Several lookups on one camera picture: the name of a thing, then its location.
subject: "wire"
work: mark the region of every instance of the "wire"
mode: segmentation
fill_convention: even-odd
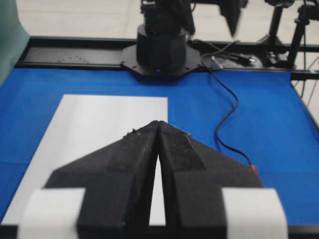
[[[319,60],[319,56],[308,66],[307,70],[310,70],[312,66]]]
[[[196,5],[197,5],[197,3],[194,3],[194,6],[193,6],[193,8],[192,8],[191,12],[195,11],[195,9],[196,9]]]
[[[315,89],[316,89],[316,86],[317,86],[317,83],[318,83],[318,80],[316,80],[315,84],[314,84],[314,87],[313,87],[313,90],[311,91],[311,94],[310,94],[310,97],[309,97],[309,100],[308,100],[308,104],[307,104],[307,107],[309,107],[310,105],[310,102],[314,96],[314,92],[315,92]]]
[[[227,46],[225,46],[223,49],[220,49],[220,50],[217,51],[217,52],[207,53],[207,54],[202,55],[202,56],[201,56],[201,63],[202,63],[203,66],[207,69],[207,71],[210,73],[210,75],[212,75],[212,76],[215,78],[215,80],[216,80],[224,89],[226,89],[226,90],[234,97],[234,99],[236,100],[236,105],[224,116],[224,118],[223,118],[223,119],[218,123],[218,125],[216,126],[215,132],[214,132],[215,137],[216,137],[216,139],[217,139],[225,148],[228,148],[228,149],[231,150],[231,151],[234,151],[234,152],[236,152],[236,153],[239,153],[239,154],[241,154],[244,158],[246,158],[246,160],[247,160],[247,162],[248,162],[248,165],[251,166],[252,163],[251,163],[249,157],[248,157],[244,152],[242,152],[242,151],[240,151],[240,150],[238,150],[238,149],[236,149],[236,148],[233,148],[233,147],[231,147],[231,146],[225,144],[225,143],[220,139],[220,137],[219,137],[219,135],[218,135],[219,129],[222,127],[222,125],[225,123],[225,121],[226,121],[226,120],[235,112],[235,110],[238,108],[238,106],[239,106],[239,100],[238,100],[238,97],[236,96],[236,94],[235,94],[231,89],[229,89],[229,88],[216,76],[216,74],[215,74],[214,72],[212,72],[212,71],[209,69],[209,67],[204,63],[204,57],[205,57],[205,56],[208,56],[208,55],[214,56],[214,55],[216,55],[218,52],[220,52],[221,50],[227,49],[229,46],[231,46],[231,45],[234,44],[234,43],[235,43],[235,42],[229,43]]]
[[[307,2],[306,0],[304,0],[304,19],[307,18]],[[306,67],[307,67],[307,51],[306,51],[306,46],[307,46],[307,42],[306,42],[306,24],[304,26],[304,70],[306,70]]]
[[[312,66],[319,60],[319,56],[308,66],[307,70],[310,70]],[[297,81],[293,86],[296,87],[300,81]]]
[[[226,55],[228,55],[228,56],[234,56],[234,57],[237,57],[237,58],[246,59],[246,58],[244,58],[243,56],[241,56],[241,55],[239,55],[239,54],[230,53],[230,52],[225,51],[225,49],[220,49],[219,47],[215,46],[214,44],[212,44],[212,43],[210,43],[210,42],[202,41],[202,40],[199,40],[199,39],[195,39],[194,41],[199,41],[199,42],[202,42],[202,43],[204,43],[204,44],[206,44],[206,45],[211,46],[212,48],[214,48],[215,50],[217,50],[217,52],[215,53],[215,55],[220,54],[220,53],[224,53],[224,54],[226,54]]]
[[[213,46],[213,44],[210,44],[209,42],[205,42],[205,41],[202,41],[202,40],[195,40],[195,41],[201,41],[201,42],[207,43],[208,45],[212,45],[212,46]],[[239,42],[239,41],[230,42],[230,43],[228,43],[226,46],[224,46],[224,47],[221,48],[221,49],[218,48],[218,47],[216,47],[216,46],[214,46],[214,47],[216,47],[216,48],[218,49],[216,52],[206,53],[206,54],[202,55],[202,57],[205,57],[205,56],[215,56],[215,55],[218,55],[218,54],[220,54],[220,53],[223,53],[223,52],[225,52],[225,50],[227,50],[230,46],[236,44],[237,42]]]
[[[304,0],[304,19],[307,18],[307,12],[306,12],[306,8],[307,8],[307,2],[306,0]],[[307,46],[307,43],[306,43],[306,25],[304,25],[304,70],[306,70],[306,67],[307,67],[307,51],[306,51],[306,46]],[[301,99],[304,97],[304,94],[305,94],[305,88],[306,88],[306,81],[303,81],[303,89],[301,91]]]
[[[302,88],[302,90],[301,90],[301,95],[300,95],[301,99],[304,97],[305,88],[306,88],[306,81],[304,80],[304,81],[303,81],[303,88]]]
[[[319,60],[319,56],[310,64],[310,66],[308,67],[308,70],[311,69],[311,67]],[[318,83],[318,80],[316,80],[315,84],[314,84],[314,87],[313,87],[313,90],[311,91],[311,94],[310,94],[310,97],[309,97],[309,100],[308,100],[308,103],[307,103],[307,107],[309,107],[310,105],[310,102],[314,96],[314,93],[315,93],[315,89],[317,87],[317,83]]]

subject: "blue cloth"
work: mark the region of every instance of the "blue cloth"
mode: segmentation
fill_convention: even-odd
[[[290,74],[217,75],[240,100],[221,138],[246,152],[264,185],[277,189],[290,225],[319,224],[319,132],[292,89]],[[207,73],[147,84],[125,71],[14,69],[0,88],[0,219],[63,94],[168,97],[169,123],[215,149],[214,128],[234,104]]]

